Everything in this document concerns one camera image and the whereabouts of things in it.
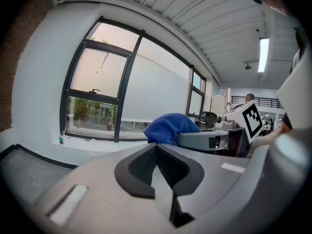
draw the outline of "blue towel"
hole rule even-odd
[[[171,144],[177,146],[179,133],[199,133],[200,129],[186,115],[172,113],[154,119],[144,130],[148,143]]]

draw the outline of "fluorescent light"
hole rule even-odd
[[[268,52],[269,52],[269,39],[261,38],[260,39],[260,61],[259,61],[258,72],[262,72],[262,73],[264,72],[265,66],[267,65]]]

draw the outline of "black railing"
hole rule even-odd
[[[243,104],[245,102],[244,96],[231,96],[231,97],[232,97],[232,104]],[[278,99],[255,97],[254,101],[256,105],[258,106],[275,107],[275,108],[284,109]]]

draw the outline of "brick wall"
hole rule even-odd
[[[31,35],[52,9],[51,0],[28,0],[0,44],[0,132],[12,126],[12,91],[18,61]]]

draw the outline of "window frame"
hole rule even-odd
[[[97,30],[97,28],[102,24],[106,23],[112,26],[116,26],[125,30],[128,30],[132,33],[135,33],[138,35],[137,42],[135,44],[135,47],[133,51],[129,51],[126,49],[123,49],[121,47],[117,47],[115,45],[110,45],[108,43],[104,42],[99,42],[99,41],[94,41],[90,40],[91,36],[94,34],[94,32]],[[168,51],[170,54],[178,58],[181,62],[183,62],[186,66],[190,68],[190,73],[192,73],[192,80],[189,85],[188,89],[188,94],[187,94],[187,105],[186,105],[186,115],[187,116],[192,116],[192,117],[199,117],[197,115],[189,114],[188,110],[190,108],[190,102],[191,102],[191,96],[192,96],[192,90],[195,91],[196,93],[200,94],[202,96],[202,101],[201,101],[201,108],[200,108],[200,113],[202,112],[203,108],[203,103],[204,103],[204,93],[197,89],[196,87],[193,86],[193,75],[194,72],[198,74],[198,76],[203,80],[202,82],[206,82],[206,79],[194,68],[193,65],[191,65],[186,59],[184,59],[181,55],[179,55],[176,51],[168,47],[166,44],[162,43],[161,41],[157,40],[156,38],[148,35],[145,33],[144,30],[139,30],[134,27],[131,27],[129,25],[113,21],[110,19],[105,19],[104,17],[100,17],[94,24],[93,26],[89,29],[89,31],[86,33],[80,44],[78,45],[74,56],[71,60],[71,63],[69,65],[63,89],[62,89],[62,94],[61,94],[61,102],[60,102],[60,111],[59,111],[59,127],[60,127],[60,133],[63,133],[63,130],[66,128],[67,124],[67,102],[68,102],[68,97],[76,97],[76,98],[83,98],[83,99],[88,99],[88,100],[93,100],[93,101],[100,101],[100,102],[105,102],[109,104],[114,104],[117,105],[117,115],[116,115],[116,121],[115,121],[115,131],[114,131],[114,136],[108,137],[108,136],[103,136],[103,137],[98,137],[98,136],[92,136],[92,133],[90,134],[78,134],[76,132],[71,132],[70,130],[66,129],[65,134],[67,136],[72,136],[72,137],[80,137],[84,139],[98,139],[98,140],[110,140],[114,142],[119,142],[119,141],[145,141],[147,140],[146,137],[144,138],[138,138],[138,137],[119,137],[120,134],[120,124],[121,124],[121,116],[122,116],[122,110],[123,110],[123,104],[125,101],[125,96],[126,96],[126,91],[130,79],[130,74],[132,71],[132,67],[135,61],[135,58],[137,56],[137,51],[140,46],[140,43],[143,38],[146,38],[150,40],[151,42],[157,44],[164,50]],[[78,61],[83,53],[83,50],[85,48],[88,49],[94,49],[94,50],[99,50],[99,51],[105,51],[107,53],[112,53],[116,54],[119,56],[123,56],[127,58],[120,84],[119,84],[119,89],[118,89],[118,94],[117,97],[110,97],[110,96],[105,96],[105,95],[100,95],[100,94],[92,94],[86,91],[80,91],[80,90],[75,90],[71,89],[71,83],[72,79],[75,73],[75,70],[77,68]]]

